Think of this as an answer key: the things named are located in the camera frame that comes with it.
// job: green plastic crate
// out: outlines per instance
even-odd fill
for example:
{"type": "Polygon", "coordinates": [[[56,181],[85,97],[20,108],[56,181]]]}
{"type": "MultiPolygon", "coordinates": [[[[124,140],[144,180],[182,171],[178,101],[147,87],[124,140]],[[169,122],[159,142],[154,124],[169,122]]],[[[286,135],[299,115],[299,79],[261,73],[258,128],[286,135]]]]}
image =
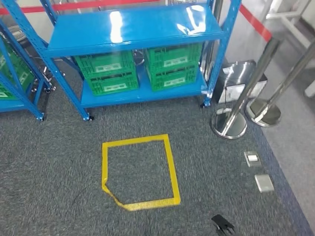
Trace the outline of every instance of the green plastic crate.
{"type": "Polygon", "coordinates": [[[198,68],[196,65],[191,64],[176,70],[150,73],[150,69],[146,67],[153,91],[193,83],[196,81],[198,68]]]}
{"type": "MultiPolygon", "coordinates": [[[[29,68],[20,57],[16,55],[11,46],[8,46],[8,52],[14,67],[17,77],[21,83],[23,91],[26,91],[34,81],[34,76],[30,72],[29,68]]],[[[4,55],[0,53],[0,71],[4,74],[5,77],[11,81],[13,84],[14,80],[13,79],[12,74],[8,67],[5,62],[4,55]]],[[[0,100],[16,100],[15,96],[12,95],[11,92],[5,88],[3,85],[0,84],[0,100]]]]}
{"type": "Polygon", "coordinates": [[[135,70],[131,51],[76,56],[75,58],[85,79],[135,70]]]}
{"type": "Polygon", "coordinates": [[[146,49],[144,60],[151,73],[170,71],[192,63],[198,65],[202,48],[202,43],[194,43],[146,49]]]}
{"type": "Polygon", "coordinates": [[[135,70],[86,79],[93,95],[99,96],[114,92],[122,92],[139,87],[135,70]]]}

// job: stainless steel stanchion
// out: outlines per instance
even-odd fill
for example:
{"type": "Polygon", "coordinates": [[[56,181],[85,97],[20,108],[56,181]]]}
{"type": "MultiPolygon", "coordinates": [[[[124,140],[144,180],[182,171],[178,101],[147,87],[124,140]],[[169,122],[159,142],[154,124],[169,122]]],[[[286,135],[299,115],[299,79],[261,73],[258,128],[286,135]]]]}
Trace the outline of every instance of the stainless steel stanchion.
{"type": "MultiPolygon", "coordinates": [[[[217,20],[218,23],[220,21],[223,4],[224,4],[224,0],[215,0],[213,15],[215,16],[215,18],[217,20]]],[[[203,74],[203,77],[205,79],[205,81],[208,81],[208,77],[210,75],[210,71],[212,67],[211,61],[212,60],[213,47],[215,45],[215,42],[208,42],[208,43],[211,43],[212,46],[210,48],[210,51],[207,52],[205,56],[205,70],[203,74]]]]}
{"type": "Polygon", "coordinates": [[[249,82],[239,95],[233,109],[218,109],[212,117],[210,125],[212,130],[226,139],[237,139],[245,134],[247,127],[246,120],[239,111],[248,100],[256,83],[261,78],[279,44],[278,39],[271,38],[251,75],[249,82]]]}
{"type": "Polygon", "coordinates": [[[281,111],[275,104],[276,101],[314,56],[315,40],[298,63],[292,67],[286,79],[281,83],[269,100],[256,98],[252,102],[249,102],[246,108],[246,116],[263,127],[269,127],[279,123],[281,119],[281,111]]]}

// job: crate label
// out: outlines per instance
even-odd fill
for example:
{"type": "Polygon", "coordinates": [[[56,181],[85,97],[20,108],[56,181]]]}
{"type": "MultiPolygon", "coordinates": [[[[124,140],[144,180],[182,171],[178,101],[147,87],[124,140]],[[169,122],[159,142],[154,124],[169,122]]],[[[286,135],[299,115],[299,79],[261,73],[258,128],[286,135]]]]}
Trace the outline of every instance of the crate label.
{"type": "Polygon", "coordinates": [[[234,73],[234,70],[233,70],[233,67],[232,66],[230,66],[230,67],[227,67],[227,68],[223,68],[223,70],[224,70],[224,73],[224,74],[233,74],[234,73]]]}
{"type": "Polygon", "coordinates": [[[164,87],[181,84],[181,83],[185,82],[185,80],[186,80],[185,77],[181,77],[181,78],[174,79],[174,80],[169,80],[169,81],[164,82],[164,87]]]}
{"type": "Polygon", "coordinates": [[[114,90],[119,90],[119,89],[126,89],[126,84],[119,84],[119,85],[112,85],[112,86],[106,86],[103,87],[104,92],[109,92],[109,91],[114,91],[114,90]]]}
{"type": "Polygon", "coordinates": [[[8,97],[8,95],[4,92],[0,92],[0,97],[8,97]]]}
{"type": "Polygon", "coordinates": [[[21,76],[20,76],[19,80],[21,85],[24,83],[24,81],[28,77],[28,73],[23,72],[21,76]]]}
{"type": "Polygon", "coordinates": [[[95,71],[97,73],[98,72],[107,72],[107,71],[111,71],[111,70],[119,70],[122,66],[120,63],[114,63],[110,65],[100,65],[95,67],[95,71]]]}
{"type": "Polygon", "coordinates": [[[181,58],[176,58],[172,60],[165,60],[164,61],[164,67],[168,67],[172,65],[178,65],[182,63],[188,62],[188,57],[181,57],[181,58]]]}
{"type": "Polygon", "coordinates": [[[5,58],[4,55],[1,56],[0,58],[0,70],[2,69],[2,67],[5,65],[5,58]]]}

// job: yellow floor tape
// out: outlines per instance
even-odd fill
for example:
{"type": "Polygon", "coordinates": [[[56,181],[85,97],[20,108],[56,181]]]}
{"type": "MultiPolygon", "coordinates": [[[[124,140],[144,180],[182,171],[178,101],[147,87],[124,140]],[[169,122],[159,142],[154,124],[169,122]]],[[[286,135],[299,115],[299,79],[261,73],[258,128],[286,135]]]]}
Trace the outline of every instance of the yellow floor tape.
{"type": "Polygon", "coordinates": [[[102,147],[103,152],[103,161],[102,161],[102,188],[106,193],[109,194],[114,201],[124,209],[134,211],[134,210],[141,210],[141,209],[151,209],[157,207],[168,207],[173,205],[178,205],[181,203],[180,191],[178,190],[178,179],[176,178],[175,166],[174,165],[173,155],[171,154],[171,145],[169,144],[168,135],[161,134],[161,135],[153,135],[141,138],[134,138],[134,139],[125,139],[119,140],[113,142],[107,142],[103,143],[102,147]],[[147,143],[151,141],[164,141],[164,145],[166,152],[166,158],[168,163],[169,175],[171,177],[171,188],[173,189],[173,198],[167,199],[160,199],[160,200],[153,200],[141,203],[131,203],[131,204],[122,204],[119,202],[114,194],[110,191],[106,183],[108,177],[108,163],[107,163],[107,150],[111,147],[117,146],[124,146],[124,145],[131,145],[131,144],[139,144],[139,143],[147,143]]]}

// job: white wall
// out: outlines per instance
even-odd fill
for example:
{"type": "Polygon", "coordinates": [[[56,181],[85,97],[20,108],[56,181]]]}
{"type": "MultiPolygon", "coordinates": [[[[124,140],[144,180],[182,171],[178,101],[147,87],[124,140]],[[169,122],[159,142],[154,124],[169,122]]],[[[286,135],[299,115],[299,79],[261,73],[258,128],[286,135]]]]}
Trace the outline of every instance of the white wall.
{"type": "Polygon", "coordinates": [[[315,0],[311,0],[308,4],[302,14],[302,18],[315,29],[315,0]]]}
{"type": "MultiPolygon", "coordinates": [[[[17,0],[20,7],[23,6],[42,6],[39,0],[17,0]]],[[[27,13],[26,18],[35,31],[46,42],[49,42],[54,26],[46,12],[27,13]]]]}

